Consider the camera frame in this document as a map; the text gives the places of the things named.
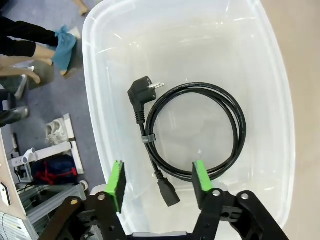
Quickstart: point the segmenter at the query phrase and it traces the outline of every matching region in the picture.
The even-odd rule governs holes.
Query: gray carpet floor
[[[94,0],[84,2],[90,8],[96,3]],[[11,0],[2,14],[14,21],[25,21],[48,30],[57,30],[67,25],[69,29],[78,28],[82,35],[85,16],[79,16],[78,11],[72,0]],[[11,130],[17,134],[22,153],[32,147],[43,149],[49,146],[45,142],[46,124],[70,113],[85,171],[83,177],[92,189],[104,184],[105,179],[91,124],[84,70],[79,66],[82,56],[81,41],[77,44],[76,51],[78,66],[67,77],[62,77],[59,70],[53,66],[53,81],[33,90],[26,90],[18,105],[28,106],[30,117],[12,124]]]

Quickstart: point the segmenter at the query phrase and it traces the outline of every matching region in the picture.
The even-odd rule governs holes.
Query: floor
[[[93,8],[97,1],[84,2]],[[14,21],[25,21],[49,30],[67,25],[69,29],[78,28],[81,34],[85,21],[84,16],[79,16],[78,8],[72,0],[10,0],[3,15]],[[79,68],[68,78],[62,77],[59,70],[54,68],[54,81],[26,91],[19,105],[30,108],[29,118],[11,125],[11,130],[17,133],[22,153],[31,147],[37,150],[48,147],[45,143],[46,124],[70,113],[85,171],[84,178],[90,189],[105,183],[91,124],[83,68]]]
[[[290,240],[319,239],[320,2],[261,0],[280,46],[293,101],[296,170],[284,231]]]

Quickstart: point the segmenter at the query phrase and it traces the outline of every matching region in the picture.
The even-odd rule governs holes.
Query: wheel
[[[81,180],[79,183],[82,185],[83,191],[87,191],[88,190],[89,185],[85,180]]]

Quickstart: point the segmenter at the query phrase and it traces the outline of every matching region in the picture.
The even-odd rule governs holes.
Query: plastic container
[[[160,195],[127,94],[144,76],[165,83],[158,96],[186,82],[207,82],[236,98],[246,142],[236,164],[213,183],[232,194],[253,191],[281,226],[286,223],[295,174],[293,107],[277,40],[258,0],[103,1],[85,20],[83,60],[105,180],[115,160],[125,162],[120,218],[128,234],[192,232],[200,212],[190,183],[170,177],[181,199],[172,207]],[[163,158],[186,170],[199,159],[216,166],[232,149],[228,117],[197,94],[172,101],[155,133]],[[216,239],[237,234],[220,223]]]

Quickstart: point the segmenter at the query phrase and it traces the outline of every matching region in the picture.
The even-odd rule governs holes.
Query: green gripper pad
[[[207,192],[214,188],[202,160],[192,164],[192,184],[198,207],[202,209]]]
[[[125,164],[122,161],[115,161],[105,191],[113,198],[116,211],[119,213],[124,201],[126,184]]]

